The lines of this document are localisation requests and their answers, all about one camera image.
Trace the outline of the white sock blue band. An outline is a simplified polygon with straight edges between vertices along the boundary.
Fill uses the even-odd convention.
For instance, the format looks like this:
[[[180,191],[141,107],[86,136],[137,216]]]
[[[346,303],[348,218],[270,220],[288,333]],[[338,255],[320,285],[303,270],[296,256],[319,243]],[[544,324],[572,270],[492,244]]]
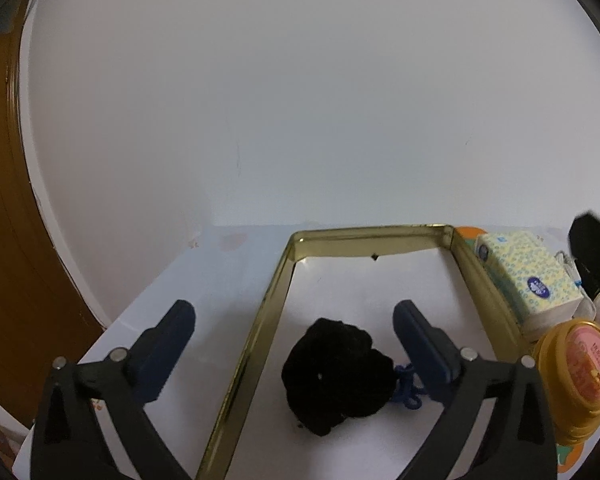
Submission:
[[[570,277],[570,280],[576,285],[581,295],[581,300],[577,306],[576,312],[574,312],[573,317],[583,318],[587,321],[594,321],[596,318],[596,307],[582,285],[582,278],[577,269],[576,262],[570,255],[562,250],[556,252],[555,258],[564,267],[566,273]]]

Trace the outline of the yellow dotted tissue pack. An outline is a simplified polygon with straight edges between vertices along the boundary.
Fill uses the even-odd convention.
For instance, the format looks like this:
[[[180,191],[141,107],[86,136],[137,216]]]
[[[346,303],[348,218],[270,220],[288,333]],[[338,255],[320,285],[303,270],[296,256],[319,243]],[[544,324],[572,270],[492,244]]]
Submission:
[[[476,238],[475,254],[508,302],[524,338],[540,339],[578,310],[580,290],[534,234],[482,233]]]

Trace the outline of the brown wooden door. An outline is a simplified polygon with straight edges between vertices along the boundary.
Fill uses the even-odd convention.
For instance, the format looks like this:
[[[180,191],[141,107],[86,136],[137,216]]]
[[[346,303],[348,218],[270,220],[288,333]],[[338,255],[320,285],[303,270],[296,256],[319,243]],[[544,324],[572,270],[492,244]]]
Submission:
[[[0,9],[0,405],[31,426],[56,356],[102,334],[44,226],[24,156],[20,46],[30,0]]]

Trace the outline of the persimmon print tablecloth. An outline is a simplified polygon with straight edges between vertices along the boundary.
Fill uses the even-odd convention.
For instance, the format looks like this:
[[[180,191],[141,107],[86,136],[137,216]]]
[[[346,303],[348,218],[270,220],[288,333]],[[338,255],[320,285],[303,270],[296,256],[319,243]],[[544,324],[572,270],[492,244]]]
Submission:
[[[131,348],[175,301],[185,300],[194,307],[193,336],[158,399],[145,405],[159,436],[189,474],[187,479],[201,479],[197,471],[202,456],[268,284],[292,234],[282,228],[206,234],[197,248],[172,263],[76,363],[98,362],[114,348]],[[426,402],[438,403],[430,399],[405,355],[405,361],[398,363],[374,346],[366,330],[318,318],[292,346],[283,364],[280,378],[288,408],[300,428],[326,437],[344,422],[374,416],[389,404],[417,411]],[[442,414],[443,406],[438,404]],[[494,404],[493,399],[483,401],[448,478],[465,479]],[[105,403],[95,400],[93,406],[125,479],[141,479],[114,431]],[[17,465],[27,468],[29,474],[32,437],[33,429],[17,458]]]

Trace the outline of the gold rectangular tin box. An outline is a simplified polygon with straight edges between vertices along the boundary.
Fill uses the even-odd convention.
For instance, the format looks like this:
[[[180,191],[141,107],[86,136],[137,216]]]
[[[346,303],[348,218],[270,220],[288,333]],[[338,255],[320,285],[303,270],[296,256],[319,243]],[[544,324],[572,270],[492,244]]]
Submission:
[[[268,284],[197,474],[201,479],[394,479],[442,408],[389,404],[326,437],[299,427],[282,367],[318,318],[366,330],[401,363],[392,311],[414,301],[454,344],[512,362],[526,353],[512,312],[464,234],[452,226],[381,226],[291,235]]]

